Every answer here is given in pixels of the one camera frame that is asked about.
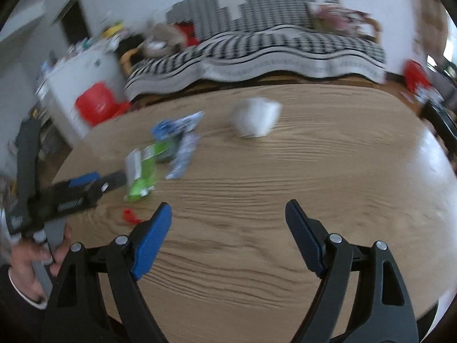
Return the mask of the person's left hand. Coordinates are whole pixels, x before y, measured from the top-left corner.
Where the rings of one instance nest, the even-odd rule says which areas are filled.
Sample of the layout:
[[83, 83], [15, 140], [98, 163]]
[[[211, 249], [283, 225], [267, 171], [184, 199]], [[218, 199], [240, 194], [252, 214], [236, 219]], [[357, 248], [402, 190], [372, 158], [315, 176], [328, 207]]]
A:
[[[61, 269], [69, 248], [71, 247], [71, 226], [66, 224], [62, 244], [53, 253], [53, 263], [50, 265], [50, 273], [56, 277]], [[50, 259], [50, 252], [36, 244], [30, 238], [22, 238], [12, 247], [9, 275], [12, 284], [28, 300], [34, 304], [44, 302], [47, 297], [42, 285], [33, 270], [33, 262], [42, 262]]]

